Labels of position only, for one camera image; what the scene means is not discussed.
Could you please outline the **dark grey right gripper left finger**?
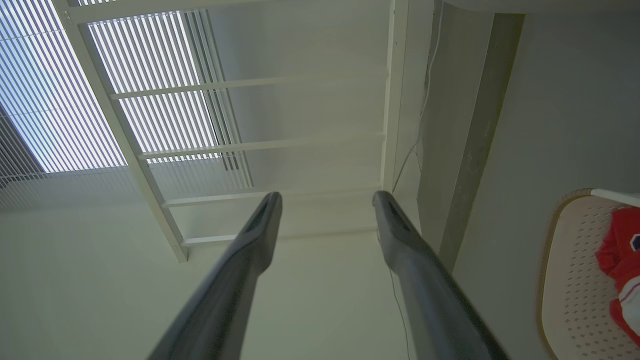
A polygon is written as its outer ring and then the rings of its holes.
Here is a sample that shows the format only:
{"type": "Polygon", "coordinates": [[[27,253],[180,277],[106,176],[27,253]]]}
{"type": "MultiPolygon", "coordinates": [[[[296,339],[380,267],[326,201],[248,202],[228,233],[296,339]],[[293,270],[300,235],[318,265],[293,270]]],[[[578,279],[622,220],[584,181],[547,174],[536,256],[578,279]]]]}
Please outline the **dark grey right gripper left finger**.
{"type": "Polygon", "coordinates": [[[272,263],[281,216],[281,194],[266,194],[147,360],[240,360],[256,285],[272,263]]]}

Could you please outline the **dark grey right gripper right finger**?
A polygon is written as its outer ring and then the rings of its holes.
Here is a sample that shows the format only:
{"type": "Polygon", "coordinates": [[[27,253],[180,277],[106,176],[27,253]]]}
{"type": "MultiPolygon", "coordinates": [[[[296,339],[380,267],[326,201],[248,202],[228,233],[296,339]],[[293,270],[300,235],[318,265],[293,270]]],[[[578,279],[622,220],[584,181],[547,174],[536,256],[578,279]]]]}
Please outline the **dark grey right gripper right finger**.
{"type": "Polygon", "coordinates": [[[509,360],[393,195],[372,198],[379,243],[397,276],[418,360],[509,360]]]}

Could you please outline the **beige perforated plastic laundry basket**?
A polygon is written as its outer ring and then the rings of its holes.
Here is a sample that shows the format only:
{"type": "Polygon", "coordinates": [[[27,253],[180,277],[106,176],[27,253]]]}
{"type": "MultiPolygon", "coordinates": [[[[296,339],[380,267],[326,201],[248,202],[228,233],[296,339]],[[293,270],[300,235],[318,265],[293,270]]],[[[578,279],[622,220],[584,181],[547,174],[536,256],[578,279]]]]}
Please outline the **beige perforated plastic laundry basket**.
{"type": "Polygon", "coordinates": [[[587,188],[558,203],[546,235],[537,325],[551,360],[640,360],[640,347],[615,324],[614,281],[596,253],[620,208],[640,207],[640,193],[587,188]]]}

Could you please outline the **grey concrete column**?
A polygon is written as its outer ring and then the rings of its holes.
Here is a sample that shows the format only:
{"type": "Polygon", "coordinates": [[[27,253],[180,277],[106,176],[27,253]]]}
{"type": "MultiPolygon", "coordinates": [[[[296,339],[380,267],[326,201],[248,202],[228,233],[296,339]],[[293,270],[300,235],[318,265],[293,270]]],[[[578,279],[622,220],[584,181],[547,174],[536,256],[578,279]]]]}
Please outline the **grey concrete column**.
{"type": "Polygon", "coordinates": [[[436,0],[418,151],[422,237],[452,272],[489,159],[524,14],[436,0]]]}

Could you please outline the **red sports jersey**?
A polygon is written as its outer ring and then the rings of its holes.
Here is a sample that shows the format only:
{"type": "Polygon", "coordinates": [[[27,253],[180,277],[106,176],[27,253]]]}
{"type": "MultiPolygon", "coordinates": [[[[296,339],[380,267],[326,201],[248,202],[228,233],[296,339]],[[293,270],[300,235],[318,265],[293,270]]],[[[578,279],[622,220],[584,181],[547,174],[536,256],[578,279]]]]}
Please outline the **red sports jersey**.
{"type": "Polygon", "coordinates": [[[640,332],[634,332],[623,319],[618,299],[627,281],[640,276],[640,208],[628,207],[611,214],[610,228],[596,252],[601,271],[614,281],[615,297],[609,303],[613,321],[640,347],[640,332]]]}

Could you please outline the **white slatted window blinds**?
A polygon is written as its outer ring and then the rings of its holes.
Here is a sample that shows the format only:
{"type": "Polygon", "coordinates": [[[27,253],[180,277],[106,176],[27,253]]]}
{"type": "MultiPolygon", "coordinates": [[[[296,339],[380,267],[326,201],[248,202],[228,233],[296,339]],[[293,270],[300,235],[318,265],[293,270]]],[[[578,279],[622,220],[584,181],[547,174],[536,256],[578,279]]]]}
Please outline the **white slatted window blinds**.
{"type": "Polygon", "coordinates": [[[0,214],[253,187],[213,11],[0,0],[0,214]]]}

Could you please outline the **white metal ladder frame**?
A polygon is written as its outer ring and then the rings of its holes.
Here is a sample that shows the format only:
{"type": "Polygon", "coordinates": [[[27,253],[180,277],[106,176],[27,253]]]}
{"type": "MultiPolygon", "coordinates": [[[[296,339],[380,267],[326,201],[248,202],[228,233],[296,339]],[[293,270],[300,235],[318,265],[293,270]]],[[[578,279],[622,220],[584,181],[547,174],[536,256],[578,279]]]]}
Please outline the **white metal ladder frame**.
{"type": "Polygon", "coordinates": [[[410,0],[52,0],[178,262],[236,236],[270,192],[290,236],[390,190],[410,0]]]}

